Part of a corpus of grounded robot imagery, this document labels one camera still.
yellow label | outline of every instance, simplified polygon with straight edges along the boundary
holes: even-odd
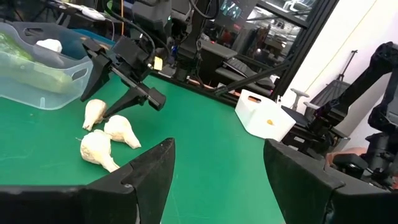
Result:
[[[155,57],[154,69],[160,71],[163,68],[163,60]]]

green work surface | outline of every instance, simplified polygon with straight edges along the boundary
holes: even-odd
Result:
[[[162,224],[283,223],[264,168],[264,140],[245,132],[234,109],[153,77],[145,83],[167,96],[166,105],[162,111],[146,103],[120,112],[142,148],[112,142],[112,156],[122,166],[175,138],[174,177]],[[126,90],[113,78],[95,98],[111,105]],[[80,157],[80,139],[88,133],[81,128],[85,103],[75,100],[44,111],[0,98],[0,107],[1,184],[88,184],[107,174]]]

white box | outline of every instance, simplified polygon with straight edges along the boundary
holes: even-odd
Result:
[[[275,102],[247,90],[242,90],[235,112],[248,133],[263,139],[281,141],[296,123]]]

white root vegetable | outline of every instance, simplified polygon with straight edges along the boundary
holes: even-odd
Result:
[[[114,115],[105,123],[104,132],[111,136],[113,141],[125,142],[133,149],[141,147],[136,135],[133,133],[127,118]]]
[[[109,172],[119,168],[111,157],[111,139],[101,130],[88,133],[81,140],[80,154],[85,161],[101,164]]]
[[[102,100],[90,100],[86,105],[83,128],[91,131],[94,124],[102,122],[106,111],[106,103]]]

white container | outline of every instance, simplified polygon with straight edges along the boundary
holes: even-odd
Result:
[[[23,35],[26,27],[46,32]],[[83,93],[93,62],[81,44],[80,34],[55,24],[16,22],[12,26],[0,22],[0,38],[4,37],[8,42],[12,39],[13,45],[21,49],[19,52],[29,54],[31,59],[9,54],[0,44],[0,98],[42,110],[57,110]],[[62,43],[62,53],[34,45],[48,38]]]
[[[247,90],[242,90],[235,112],[248,133],[263,139],[281,141],[296,123],[275,102]]]

